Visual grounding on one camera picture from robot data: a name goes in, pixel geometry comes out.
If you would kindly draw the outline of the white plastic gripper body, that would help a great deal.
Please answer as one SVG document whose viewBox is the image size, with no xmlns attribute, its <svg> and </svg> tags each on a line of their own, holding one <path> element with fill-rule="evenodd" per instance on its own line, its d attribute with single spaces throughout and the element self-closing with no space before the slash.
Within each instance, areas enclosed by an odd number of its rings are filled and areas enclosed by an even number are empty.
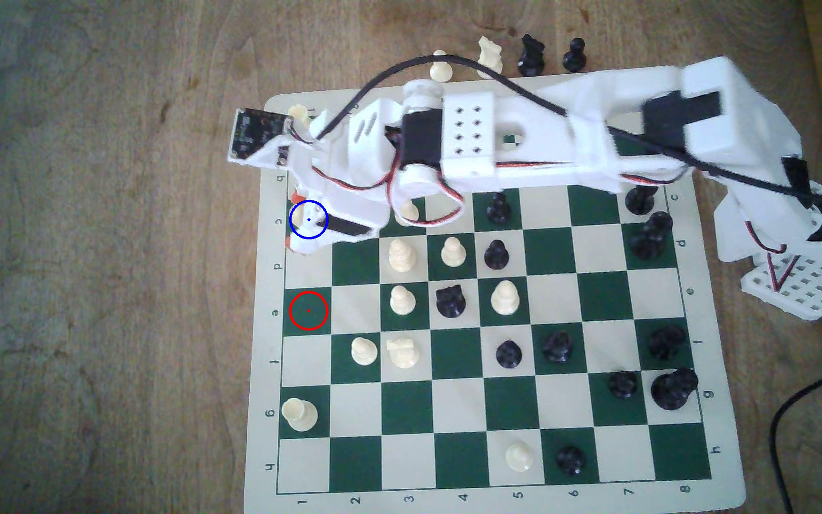
<svg viewBox="0 0 822 514">
<path fill-rule="evenodd" d="M 396 150 L 385 128 L 396 125 L 401 114 L 396 100 L 377 99 L 315 146 L 314 168 L 331 180 L 319 202 L 325 212 L 316 222 L 331 231 L 333 243 L 375 238 L 387 224 L 392 209 L 382 180 L 392 168 Z"/>
</svg>

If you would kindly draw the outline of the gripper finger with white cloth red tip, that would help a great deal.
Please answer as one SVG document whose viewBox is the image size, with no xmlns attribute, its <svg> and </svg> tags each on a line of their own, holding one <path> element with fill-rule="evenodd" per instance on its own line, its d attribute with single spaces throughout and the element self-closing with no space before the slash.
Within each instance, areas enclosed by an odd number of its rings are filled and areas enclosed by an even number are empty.
<svg viewBox="0 0 822 514">
<path fill-rule="evenodd" d="M 294 168 L 290 170 L 290 175 L 294 182 L 291 192 L 293 206 L 307 199 L 322 202 L 321 198 L 331 185 L 330 178 L 316 168 Z"/>
<path fill-rule="evenodd" d="M 297 227 L 288 233 L 284 245 L 289 251 L 310 254 L 333 243 L 330 232 L 323 227 Z"/>
</svg>

